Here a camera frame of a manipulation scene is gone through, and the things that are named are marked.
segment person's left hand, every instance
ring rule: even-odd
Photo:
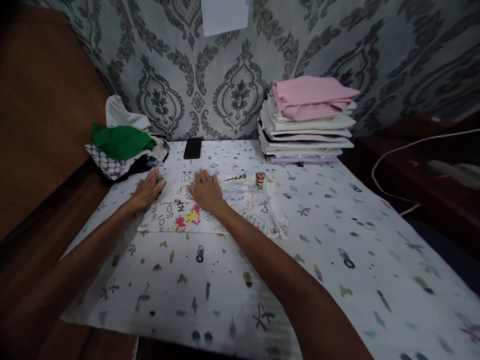
[[[158,176],[159,170],[157,168],[151,170],[145,180],[142,179],[138,182],[135,192],[125,204],[130,206],[133,211],[137,212],[157,200],[167,183],[163,179],[157,182]]]

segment pile of clothes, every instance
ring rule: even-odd
[[[274,81],[258,118],[261,149],[275,164],[331,164],[353,148],[349,116],[360,92],[333,77],[300,76]]]
[[[128,112],[119,96],[105,104],[106,125],[93,123],[85,145],[106,185],[121,182],[163,163],[170,150],[164,136],[149,132],[147,116]]]

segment wooden cabinet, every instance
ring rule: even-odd
[[[87,160],[108,96],[62,13],[17,12],[0,43],[0,241]]]

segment forearm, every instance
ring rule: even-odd
[[[128,203],[122,205],[60,260],[4,319],[1,336],[8,341],[15,358],[26,358],[40,350],[52,326],[95,275],[134,212]],[[27,347],[25,338],[29,339]]]
[[[214,212],[283,307],[311,295],[317,281],[291,256],[224,202]]]
[[[290,255],[226,202],[214,215],[282,304],[304,359],[372,359],[329,292]]]

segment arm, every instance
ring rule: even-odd
[[[0,325],[5,350],[15,359],[34,359],[69,303],[94,276],[115,245],[125,222],[157,199],[165,181],[158,169],[140,180],[132,197],[60,260]]]
[[[228,230],[285,310],[308,359],[359,359],[372,356],[354,327],[330,296],[303,267],[233,210],[217,181],[203,170],[189,188],[198,205]]]

